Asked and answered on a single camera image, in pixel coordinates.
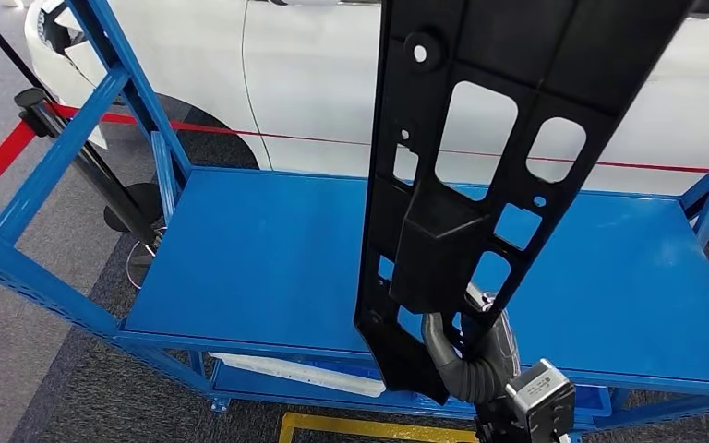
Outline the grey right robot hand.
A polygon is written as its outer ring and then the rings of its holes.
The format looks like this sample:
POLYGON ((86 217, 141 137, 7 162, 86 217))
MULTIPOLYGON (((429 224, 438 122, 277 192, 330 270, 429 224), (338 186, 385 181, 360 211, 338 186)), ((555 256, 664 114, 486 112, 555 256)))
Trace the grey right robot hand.
POLYGON ((435 367, 441 373, 442 368, 451 364, 462 363, 463 355, 486 359, 497 369, 503 369, 506 379, 520 374, 520 357, 517 343, 511 329, 510 319, 503 310, 488 331, 476 321, 461 315, 461 331, 455 339, 445 333, 445 326, 450 326, 440 313, 428 313, 422 316, 422 337, 435 367))

